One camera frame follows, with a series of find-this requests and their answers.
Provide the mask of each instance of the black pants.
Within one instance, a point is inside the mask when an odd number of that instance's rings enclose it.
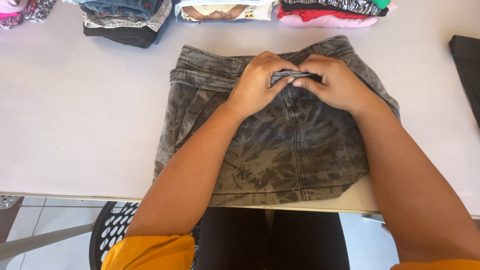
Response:
[[[338,213],[209,207],[195,270],[348,270]]]

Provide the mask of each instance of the tile floor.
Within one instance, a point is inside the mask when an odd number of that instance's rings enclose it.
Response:
[[[92,223],[104,204],[97,200],[26,197],[7,241]],[[398,263],[393,239],[380,223],[363,219],[360,214],[341,213],[340,219],[351,270],[387,270]],[[19,255],[7,270],[88,270],[89,241],[87,234]]]

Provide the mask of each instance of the black folded garment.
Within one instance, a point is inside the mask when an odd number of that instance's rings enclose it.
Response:
[[[158,32],[144,27],[88,28],[84,25],[84,35],[87,37],[104,37],[115,42],[146,49],[158,37]]]
[[[304,4],[304,3],[294,3],[294,4],[289,4],[286,2],[282,2],[283,5],[283,10],[286,12],[289,11],[294,11],[294,10],[333,10],[333,11],[340,11],[340,12],[345,12],[345,13],[350,13],[350,14],[358,14],[358,15],[365,15],[363,13],[358,13],[358,12],[353,12],[350,10],[344,10],[342,8],[333,6],[333,5],[324,5],[320,3],[310,3],[310,4]],[[377,15],[377,17],[385,17],[388,13],[388,8],[384,8],[380,10],[380,14]]]
[[[480,127],[480,39],[454,35],[448,45]]]

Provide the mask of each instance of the yellow shirt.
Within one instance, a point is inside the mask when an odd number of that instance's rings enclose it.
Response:
[[[127,237],[108,251],[102,270],[189,270],[194,253],[193,237],[189,234]],[[391,270],[480,270],[480,261],[408,261],[394,265]]]

